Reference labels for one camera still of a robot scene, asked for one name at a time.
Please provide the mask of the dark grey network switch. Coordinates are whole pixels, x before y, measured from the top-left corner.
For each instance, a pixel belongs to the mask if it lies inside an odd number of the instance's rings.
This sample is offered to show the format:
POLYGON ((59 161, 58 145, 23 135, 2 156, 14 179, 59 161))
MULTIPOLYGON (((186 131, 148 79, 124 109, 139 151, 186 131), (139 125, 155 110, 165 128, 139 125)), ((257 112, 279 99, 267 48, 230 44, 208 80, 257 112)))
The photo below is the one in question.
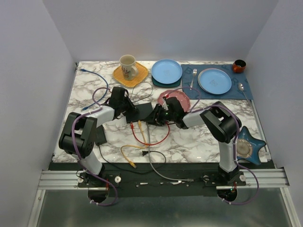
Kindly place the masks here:
POLYGON ((134 112, 126 114, 125 117, 127 123, 142 121, 153 111, 152 103, 138 104, 135 105, 135 107, 136 110, 134 112))

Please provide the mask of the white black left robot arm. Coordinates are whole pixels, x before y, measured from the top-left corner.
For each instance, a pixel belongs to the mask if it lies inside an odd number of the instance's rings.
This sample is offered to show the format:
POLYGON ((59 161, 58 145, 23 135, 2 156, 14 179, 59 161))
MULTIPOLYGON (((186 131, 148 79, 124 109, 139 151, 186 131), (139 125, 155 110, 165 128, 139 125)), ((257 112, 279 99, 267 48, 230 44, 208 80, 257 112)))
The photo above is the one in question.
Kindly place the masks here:
POLYGON ((69 113, 59 138, 59 148, 78 159, 79 164, 89 172, 89 182, 93 186, 99 187, 105 181, 102 162, 92 151, 97 128, 121 114, 136 112, 128 91, 123 87, 113 87, 109 99, 96 110, 84 114, 69 113))

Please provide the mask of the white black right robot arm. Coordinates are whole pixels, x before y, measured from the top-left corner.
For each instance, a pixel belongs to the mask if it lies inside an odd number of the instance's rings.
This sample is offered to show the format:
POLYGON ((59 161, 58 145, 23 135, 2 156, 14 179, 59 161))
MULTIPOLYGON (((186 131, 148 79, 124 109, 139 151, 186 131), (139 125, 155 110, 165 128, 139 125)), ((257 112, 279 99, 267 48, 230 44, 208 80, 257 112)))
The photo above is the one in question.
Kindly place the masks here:
POLYGON ((177 98, 171 97, 165 99, 163 105, 157 104, 143 121, 156 126, 173 122, 180 129, 206 125, 219 143, 218 181, 223 185, 229 185, 235 180, 239 172, 236 140, 241 121, 223 103, 218 101, 204 109, 186 112, 177 98))

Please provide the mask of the pink dotted plate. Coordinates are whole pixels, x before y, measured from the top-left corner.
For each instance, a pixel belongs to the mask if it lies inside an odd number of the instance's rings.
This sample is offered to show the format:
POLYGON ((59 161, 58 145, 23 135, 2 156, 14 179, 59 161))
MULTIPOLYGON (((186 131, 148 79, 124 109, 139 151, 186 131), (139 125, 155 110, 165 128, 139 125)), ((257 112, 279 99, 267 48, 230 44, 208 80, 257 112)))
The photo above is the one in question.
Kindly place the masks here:
POLYGON ((157 103, 160 105, 163 105, 164 97, 166 97, 166 99, 168 99, 170 97, 175 97, 180 102, 180 104, 185 112, 188 112, 191 108, 190 99, 183 91, 171 90, 171 89, 166 90, 159 95, 159 97, 157 99, 157 103))

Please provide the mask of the dark teal coaster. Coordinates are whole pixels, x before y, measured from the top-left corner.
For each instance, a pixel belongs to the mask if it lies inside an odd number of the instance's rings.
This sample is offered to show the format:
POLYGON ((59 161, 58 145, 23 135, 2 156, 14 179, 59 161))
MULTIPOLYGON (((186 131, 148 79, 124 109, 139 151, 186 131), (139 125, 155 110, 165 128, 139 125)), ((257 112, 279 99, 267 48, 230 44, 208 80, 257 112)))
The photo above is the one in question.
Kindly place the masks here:
POLYGON ((152 80, 152 83, 154 86, 160 87, 160 88, 175 88, 175 87, 179 87, 181 84, 181 79, 179 79, 176 82, 173 82, 171 84, 160 83, 153 76, 151 77, 151 80, 152 80))

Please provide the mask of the beige floral mug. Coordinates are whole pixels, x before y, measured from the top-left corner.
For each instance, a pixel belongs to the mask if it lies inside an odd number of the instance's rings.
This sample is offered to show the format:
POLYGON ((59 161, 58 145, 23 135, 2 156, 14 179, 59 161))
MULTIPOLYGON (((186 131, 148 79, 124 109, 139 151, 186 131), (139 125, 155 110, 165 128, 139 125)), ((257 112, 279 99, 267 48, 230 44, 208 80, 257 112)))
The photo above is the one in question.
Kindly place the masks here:
POLYGON ((125 80, 133 80, 139 73, 136 60, 132 55, 123 55, 120 58, 120 66, 125 80))

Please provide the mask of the yellow woven coaster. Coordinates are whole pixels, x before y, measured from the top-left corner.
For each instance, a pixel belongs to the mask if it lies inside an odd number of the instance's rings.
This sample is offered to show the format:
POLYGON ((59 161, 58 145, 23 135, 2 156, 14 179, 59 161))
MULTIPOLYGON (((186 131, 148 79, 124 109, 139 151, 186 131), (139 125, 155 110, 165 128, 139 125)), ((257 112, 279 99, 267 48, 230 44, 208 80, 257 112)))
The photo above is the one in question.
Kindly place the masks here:
POLYGON ((139 62, 136 62, 135 66, 137 67, 139 73, 133 80, 124 79, 121 66, 118 66, 113 71, 112 76, 118 83, 120 83, 124 87, 133 88, 135 85, 143 82, 149 74, 149 70, 139 62))

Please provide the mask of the light blue plate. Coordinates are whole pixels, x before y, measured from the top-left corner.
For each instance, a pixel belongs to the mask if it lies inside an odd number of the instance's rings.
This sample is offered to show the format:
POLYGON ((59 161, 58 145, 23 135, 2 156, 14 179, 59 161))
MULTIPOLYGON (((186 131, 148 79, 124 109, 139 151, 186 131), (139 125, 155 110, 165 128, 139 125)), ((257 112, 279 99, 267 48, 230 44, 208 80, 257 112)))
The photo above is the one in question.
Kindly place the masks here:
POLYGON ((159 60, 151 68, 153 78, 162 84, 177 82, 181 78, 182 72, 181 65, 170 59, 159 60))

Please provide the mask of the black power adapter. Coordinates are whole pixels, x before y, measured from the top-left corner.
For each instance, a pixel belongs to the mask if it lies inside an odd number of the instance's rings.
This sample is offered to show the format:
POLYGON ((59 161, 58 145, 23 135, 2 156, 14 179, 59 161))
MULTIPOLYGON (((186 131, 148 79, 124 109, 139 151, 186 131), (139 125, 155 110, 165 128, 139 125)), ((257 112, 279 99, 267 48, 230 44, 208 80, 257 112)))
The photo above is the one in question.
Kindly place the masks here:
POLYGON ((100 146, 102 144, 107 143, 107 139, 105 136, 105 131, 103 125, 100 125, 96 128, 96 138, 95 138, 95 144, 97 146, 100 146))

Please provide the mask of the silver fork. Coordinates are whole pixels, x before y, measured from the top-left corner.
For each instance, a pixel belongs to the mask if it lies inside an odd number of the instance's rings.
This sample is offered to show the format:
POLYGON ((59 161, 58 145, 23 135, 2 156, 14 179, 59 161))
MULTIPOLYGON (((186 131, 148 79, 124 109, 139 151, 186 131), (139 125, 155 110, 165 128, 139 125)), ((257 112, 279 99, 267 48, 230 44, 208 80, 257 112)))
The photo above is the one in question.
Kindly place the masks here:
POLYGON ((193 85, 194 85, 194 81, 195 81, 196 75, 197 75, 197 69, 193 69, 193 72, 192 72, 192 80, 191 80, 191 84, 190 84, 190 90, 193 89, 193 85))

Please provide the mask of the blue cloth placemat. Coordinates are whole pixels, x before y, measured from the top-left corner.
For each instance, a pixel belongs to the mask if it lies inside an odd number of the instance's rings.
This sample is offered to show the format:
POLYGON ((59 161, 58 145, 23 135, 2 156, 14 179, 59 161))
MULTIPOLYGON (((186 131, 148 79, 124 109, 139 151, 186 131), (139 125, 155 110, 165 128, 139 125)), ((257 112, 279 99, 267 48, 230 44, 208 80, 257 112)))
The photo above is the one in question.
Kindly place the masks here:
POLYGON ((249 100, 253 99, 250 86, 248 80, 246 78, 245 73, 234 73, 232 71, 231 64, 223 64, 223 65, 214 65, 214 64, 182 64, 181 65, 183 74, 182 74, 182 86, 184 87, 183 92, 192 100, 201 99, 236 99, 236 100, 244 100, 245 97, 241 91, 238 90, 238 83, 242 83, 244 85, 244 92, 249 100), (215 68, 224 71, 227 73, 232 80, 231 89, 222 95, 213 95, 205 92, 198 84, 198 75, 201 71, 215 68), (197 69, 197 75, 195 77, 193 89, 190 90, 190 84, 192 80, 192 72, 193 69, 197 69))

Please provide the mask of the silver spoon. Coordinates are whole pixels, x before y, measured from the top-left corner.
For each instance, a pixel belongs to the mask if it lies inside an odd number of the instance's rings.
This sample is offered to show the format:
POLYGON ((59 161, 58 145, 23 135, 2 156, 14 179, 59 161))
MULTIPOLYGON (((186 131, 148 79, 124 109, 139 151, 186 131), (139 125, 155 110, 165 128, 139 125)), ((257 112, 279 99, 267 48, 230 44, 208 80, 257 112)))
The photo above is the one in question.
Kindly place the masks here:
POLYGON ((248 97, 246 96, 245 92, 244 92, 244 85, 242 83, 238 83, 238 90, 241 91, 244 95, 244 97, 246 98, 246 100, 248 102, 250 102, 250 100, 248 99, 248 97))

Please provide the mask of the small red-brown bowl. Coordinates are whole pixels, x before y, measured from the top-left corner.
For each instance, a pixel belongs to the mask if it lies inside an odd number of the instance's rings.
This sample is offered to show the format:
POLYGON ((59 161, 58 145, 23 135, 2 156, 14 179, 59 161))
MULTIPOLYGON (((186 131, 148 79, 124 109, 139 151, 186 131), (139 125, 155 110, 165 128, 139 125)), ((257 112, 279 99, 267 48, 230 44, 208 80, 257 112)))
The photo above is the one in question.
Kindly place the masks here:
POLYGON ((243 73, 246 69, 246 62, 244 60, 236 60, 232 64, 232 71, 234 73, 243 73))

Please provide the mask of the blue star-shaped dish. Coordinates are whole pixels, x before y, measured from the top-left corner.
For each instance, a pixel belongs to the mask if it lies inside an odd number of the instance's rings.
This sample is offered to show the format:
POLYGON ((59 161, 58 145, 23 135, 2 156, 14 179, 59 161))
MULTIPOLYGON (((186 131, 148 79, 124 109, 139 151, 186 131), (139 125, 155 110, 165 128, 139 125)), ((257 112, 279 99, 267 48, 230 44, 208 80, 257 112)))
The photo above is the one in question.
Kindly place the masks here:
POLYGON ((237 159, 260 165, 259 151, 265 146, 265 141, 254 138, 249 129, 243 126, 236 143, 237 159))

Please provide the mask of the aluminium rail frame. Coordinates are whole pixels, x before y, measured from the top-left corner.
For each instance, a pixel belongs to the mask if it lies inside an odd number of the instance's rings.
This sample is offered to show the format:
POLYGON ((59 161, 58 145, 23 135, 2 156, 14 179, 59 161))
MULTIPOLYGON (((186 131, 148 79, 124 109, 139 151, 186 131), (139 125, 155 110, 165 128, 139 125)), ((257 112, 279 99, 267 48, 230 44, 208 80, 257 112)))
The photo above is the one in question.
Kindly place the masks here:
MULTIPOLYGON (((182 178, 193 177, 195 183, 203 181, 203 176, 208 176, 208 185, 216 185, 214 174, 218 170, 218 163, 156 163, 154 167, 163 175, 173 174, 182 178)), ((260 188, 288 187, 289 182, 283 168, 274 168, 272 161, 254 166, 245 163, 242 170, 246 177, 245 182, 237 180, 237 186, 260 188)), ((105 163, 105 179, 115 187, 123 184, 156 185, 175 184, 175 181, 160 177, 155 173, 149 163, 139 163, 137 169, 133 169, 127 163, 105 163)), ((40 176, 38 188, 40 190, 71 190, 79 188, 104 189, 106 183, 79 170, 72 163, 51 163, 50 169, 43 171, 40 176)))

